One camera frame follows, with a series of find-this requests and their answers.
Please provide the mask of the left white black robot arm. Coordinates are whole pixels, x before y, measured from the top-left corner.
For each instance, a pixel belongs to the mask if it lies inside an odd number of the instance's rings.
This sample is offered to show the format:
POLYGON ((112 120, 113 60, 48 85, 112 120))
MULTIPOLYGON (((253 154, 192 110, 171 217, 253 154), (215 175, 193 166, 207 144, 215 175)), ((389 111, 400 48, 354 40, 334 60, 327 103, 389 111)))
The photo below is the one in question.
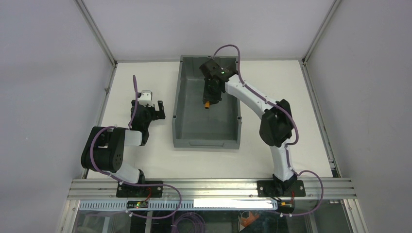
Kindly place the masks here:
POLYGON ((124 162, 124 148, 145 146, 151 122, 164 120, 166 115, 161 100, 157 102, 158 110, 153 104, 143 104, 142 101, 133 100, 131 104, 130 128, 95 126, 91 129, 81 155, 81 165, 121 184, 145 185, 144 172, 124 162))

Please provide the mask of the left aluminium frame post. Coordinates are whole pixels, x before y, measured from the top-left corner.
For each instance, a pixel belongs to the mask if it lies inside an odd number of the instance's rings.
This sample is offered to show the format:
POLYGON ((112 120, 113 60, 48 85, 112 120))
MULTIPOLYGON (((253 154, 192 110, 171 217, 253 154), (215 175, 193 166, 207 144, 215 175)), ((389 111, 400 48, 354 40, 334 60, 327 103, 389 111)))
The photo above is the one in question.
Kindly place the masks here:
POLYGON ((86 6, 86 3, 84 0, 74 0, 76 3, 77 7, 79 8, 80 13, 82 14, 83 18, 85 19, 88 27, 90 28, 92 34, 94 35, 97 43, 103 50, 103 53, 105 56, 108 58, 109 62, 113 67, 117 65, 117 61, 114 58, 108 44, 106 43, 102 33, 100 32, 95 20, 93 19, 93 16, 91 15, 90 11, 88 10, 88 7, 86 6))

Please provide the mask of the front aluminium mounting rail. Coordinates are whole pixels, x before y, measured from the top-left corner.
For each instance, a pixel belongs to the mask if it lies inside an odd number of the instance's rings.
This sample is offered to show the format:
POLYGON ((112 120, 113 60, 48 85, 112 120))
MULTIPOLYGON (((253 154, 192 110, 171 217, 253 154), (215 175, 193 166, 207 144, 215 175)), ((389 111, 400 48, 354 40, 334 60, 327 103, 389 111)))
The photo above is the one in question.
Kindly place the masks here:
MULTIPOLYGON (((258 200, 255 179, 164 179, 161 198, 153 200, 234 199, 258 200)), ((350 178, 301 178, 306 196, 295 200, 340 200, 356 199, 357 195, 350 178)), ((68 200, 143 200, 145 198, 117 198, 118 182, 110 179, 77 179, 69 189, 68 200)))

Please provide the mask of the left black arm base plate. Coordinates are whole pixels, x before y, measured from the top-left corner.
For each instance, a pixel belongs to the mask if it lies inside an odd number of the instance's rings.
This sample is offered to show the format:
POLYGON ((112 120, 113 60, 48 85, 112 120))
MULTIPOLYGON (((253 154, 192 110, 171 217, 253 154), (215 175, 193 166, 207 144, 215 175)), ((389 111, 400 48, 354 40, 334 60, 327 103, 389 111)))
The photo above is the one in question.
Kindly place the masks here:
POLYGON ((163 181, 146 181, 149 186, 140 187, 127 184, 118 184, 116 197, 117 198, 161 198, 163 194, 163 181))

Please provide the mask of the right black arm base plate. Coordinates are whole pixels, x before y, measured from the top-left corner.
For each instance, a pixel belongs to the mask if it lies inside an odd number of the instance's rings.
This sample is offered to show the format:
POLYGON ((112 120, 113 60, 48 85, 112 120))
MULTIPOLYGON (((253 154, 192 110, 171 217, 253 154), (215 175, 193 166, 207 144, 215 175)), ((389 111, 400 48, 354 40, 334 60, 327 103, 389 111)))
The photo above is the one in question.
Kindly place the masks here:
POLYGON ((274 180, 257 181, 258 197, 291 198, 305 197, 306 190, 303 181, 297 180, 293 183, 277 183, 274 180))

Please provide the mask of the grey plastic storage bin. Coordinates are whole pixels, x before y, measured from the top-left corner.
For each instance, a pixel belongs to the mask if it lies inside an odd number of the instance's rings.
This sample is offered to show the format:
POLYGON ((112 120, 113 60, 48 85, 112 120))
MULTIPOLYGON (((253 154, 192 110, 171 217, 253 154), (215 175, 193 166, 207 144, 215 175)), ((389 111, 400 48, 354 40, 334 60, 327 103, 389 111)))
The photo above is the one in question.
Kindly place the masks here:
POLYGON ((222 101, 204 108, 204 76, 200 65, 210 57, 182 55, 172 114, 172 140, 176 148, 237 150, 241 139, 240 101, 227 93, 222 101))

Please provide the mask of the orange object under table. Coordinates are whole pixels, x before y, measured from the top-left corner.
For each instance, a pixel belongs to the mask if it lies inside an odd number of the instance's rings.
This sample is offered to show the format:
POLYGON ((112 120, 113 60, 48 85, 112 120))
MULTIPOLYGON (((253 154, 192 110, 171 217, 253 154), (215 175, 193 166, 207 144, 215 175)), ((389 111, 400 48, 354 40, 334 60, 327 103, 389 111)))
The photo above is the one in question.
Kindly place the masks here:
POLYGON ((255 222, 260 215, 253 211, 243 211, 239 216, 239 223, 243 227, 247 227, 255 222))

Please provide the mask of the back aluminium frame rail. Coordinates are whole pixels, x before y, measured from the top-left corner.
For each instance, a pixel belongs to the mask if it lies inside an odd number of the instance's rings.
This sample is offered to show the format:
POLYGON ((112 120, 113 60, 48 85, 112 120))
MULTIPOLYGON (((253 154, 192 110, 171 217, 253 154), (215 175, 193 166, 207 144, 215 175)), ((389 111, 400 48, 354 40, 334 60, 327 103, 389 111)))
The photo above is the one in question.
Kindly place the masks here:
MULTIPOLYGON (((149 62, 179 62, 179 58, 171 59, 118 59, 116 60, 117 64, 120 63, 149 63, 149 62)), ((297 57, 280 57, 280 58, 241 58, 241 61, 301 61, 302 58, 297 57)))

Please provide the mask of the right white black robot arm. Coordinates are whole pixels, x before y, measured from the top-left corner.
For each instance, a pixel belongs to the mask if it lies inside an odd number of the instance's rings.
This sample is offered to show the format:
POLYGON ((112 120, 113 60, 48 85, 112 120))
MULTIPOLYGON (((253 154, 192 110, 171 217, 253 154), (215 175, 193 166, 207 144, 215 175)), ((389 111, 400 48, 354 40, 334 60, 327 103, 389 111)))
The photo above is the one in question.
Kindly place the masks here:
POLYGON ((206 109, 222 100, 222 94, 236 97, 249 107, 260 119, 259 136, 270 147, 274 173, 273 181, 263 190, 269 196, 283 196, 297 181, 293 172, 287 147, 291 144, 292 131, 296 124, 290 104, 270 100, 246 83, 235 67, 223 68, 214 59, 208 59, 199 67, 204 76, 203 104, 206 109))

